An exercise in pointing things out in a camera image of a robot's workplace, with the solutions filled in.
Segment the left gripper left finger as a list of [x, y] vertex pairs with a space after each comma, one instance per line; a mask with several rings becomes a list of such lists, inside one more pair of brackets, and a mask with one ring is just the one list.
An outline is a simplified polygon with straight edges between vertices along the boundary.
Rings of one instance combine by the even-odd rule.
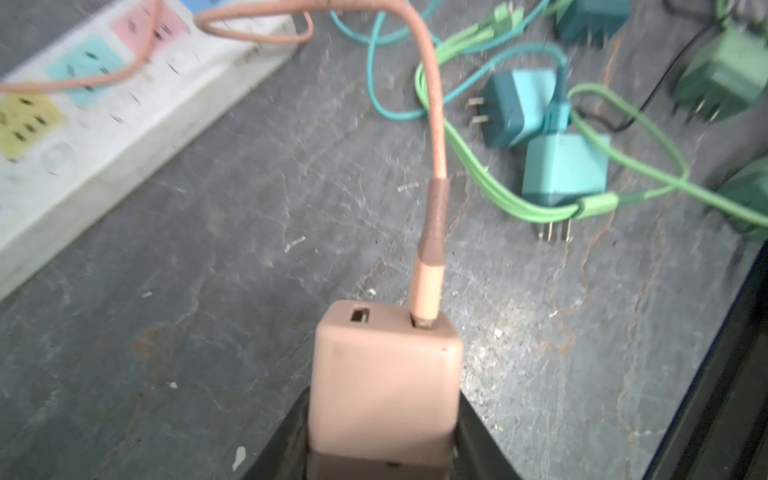
[[242, 480], [304, 480], [309, 457], [310, 388], [294, 402]]

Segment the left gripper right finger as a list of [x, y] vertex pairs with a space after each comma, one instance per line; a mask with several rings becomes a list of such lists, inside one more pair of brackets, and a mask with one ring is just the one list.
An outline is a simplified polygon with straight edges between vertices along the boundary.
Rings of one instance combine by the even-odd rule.
[[460, 393], [453, 479], [521, 480], [470, 401]]

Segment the pink charger plug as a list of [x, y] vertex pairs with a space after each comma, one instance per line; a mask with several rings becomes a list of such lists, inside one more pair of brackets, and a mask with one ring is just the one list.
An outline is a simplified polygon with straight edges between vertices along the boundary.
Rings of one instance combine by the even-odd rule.
[[320, 454], [442, 467], [453, 453], [464, 344], [445, 313], [339, 300], [315, 331], [308, 410]]

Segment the white multicolour power strip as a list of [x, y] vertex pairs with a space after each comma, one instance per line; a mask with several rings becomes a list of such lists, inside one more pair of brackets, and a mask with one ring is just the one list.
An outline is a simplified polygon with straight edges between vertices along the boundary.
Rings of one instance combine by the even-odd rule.
[[119, 71], [99, 87], [1, 95], [1, 292], [26, 282], [173, 155], [276, 72], [291, 45], [205, 34], [208, 1], [115, 1], [6, 78], [48, 83]]

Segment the light teal charger plug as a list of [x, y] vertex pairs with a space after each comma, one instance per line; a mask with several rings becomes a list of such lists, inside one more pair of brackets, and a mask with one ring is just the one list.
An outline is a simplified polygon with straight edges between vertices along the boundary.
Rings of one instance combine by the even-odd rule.
[[527, 145], [522, 198], [562, 207], [606, 191], [608, 155], [578, 133], [539, 135]]

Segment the green charger plug right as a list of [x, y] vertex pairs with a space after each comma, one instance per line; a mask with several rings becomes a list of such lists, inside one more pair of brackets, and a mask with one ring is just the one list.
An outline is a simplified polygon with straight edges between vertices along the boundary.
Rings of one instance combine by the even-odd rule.
[[[767, 156], [755, 159], [732, 175], [717, 193], [757, 213], [767, 215]], [[731, 226], [750, 240], [767, 240], [767, 228], [729, 216]]]

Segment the green charger plug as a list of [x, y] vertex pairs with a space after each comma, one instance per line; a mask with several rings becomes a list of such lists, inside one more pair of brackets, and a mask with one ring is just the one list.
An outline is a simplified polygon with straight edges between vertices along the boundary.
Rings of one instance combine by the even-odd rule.
[[[767, 215], [767, 156], [755, 159], [732, 175], [717, 193], [757, 213]], [[767, 228], [729, 216], [731, 226], [750, 240], [767, 240]]]
[[751, 108], [767, 87], [767, 41], [726, 31], [696, 53], [677, 81], [673, 97], [689, 116], [723, 121]]

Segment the dark teal charger plug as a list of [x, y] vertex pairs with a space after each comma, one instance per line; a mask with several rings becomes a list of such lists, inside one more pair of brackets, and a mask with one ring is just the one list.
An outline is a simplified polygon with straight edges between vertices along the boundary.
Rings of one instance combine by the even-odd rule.
[[555, 32], [564, 43], [603, 48], [630, 15], [629, 0], [574, 0], [556, 14]]

